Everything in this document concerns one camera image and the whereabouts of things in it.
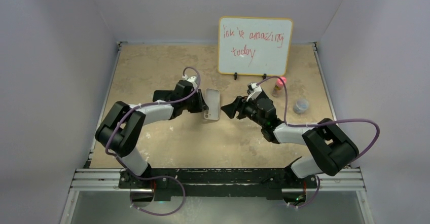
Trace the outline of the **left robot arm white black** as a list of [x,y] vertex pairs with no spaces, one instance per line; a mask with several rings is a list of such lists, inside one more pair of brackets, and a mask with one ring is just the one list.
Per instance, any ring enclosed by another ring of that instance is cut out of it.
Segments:
[[196,76],[183,77],[174,90],[156,90],[151,103],[129,105],[117,101],[97,128],[95,140],[132,173],[131,181],[138,188],[147,187],[152,176],[150,164],[136,146],[143,126],[173,120],[185,110],[190,113],[207,110],[198,86]]

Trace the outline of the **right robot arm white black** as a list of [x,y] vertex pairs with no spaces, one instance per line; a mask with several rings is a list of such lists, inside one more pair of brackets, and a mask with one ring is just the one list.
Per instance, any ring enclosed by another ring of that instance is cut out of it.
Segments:
[[286,167],[285,181],[297,187],[311,175],[336,175],[359,155],[355,143],[330,119],[323,119],[315,127],[288,126],[276,114],[268,97],[247,99],[238,96],[224,106],[229,118],[248,118],[261,126],[261,133],[271,143],[295,143],[308,147],[311,155],[299,157]]

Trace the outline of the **white phone case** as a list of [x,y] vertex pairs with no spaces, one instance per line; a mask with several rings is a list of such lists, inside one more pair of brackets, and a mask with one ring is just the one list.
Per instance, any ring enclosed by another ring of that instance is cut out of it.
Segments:
[[220,119],[220,92],[216,89],[205,90],[205,103],[208,109],[204,110],[203,117],[206,120],[218,121]]

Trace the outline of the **phone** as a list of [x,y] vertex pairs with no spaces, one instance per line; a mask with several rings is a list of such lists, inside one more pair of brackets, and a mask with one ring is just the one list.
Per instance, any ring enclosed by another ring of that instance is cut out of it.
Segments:
[[175,101],[177,100],[177,96],[174,94],[173,90],[156,90],[153,93],[152,102],[156,102],[158,100],[162,101]]

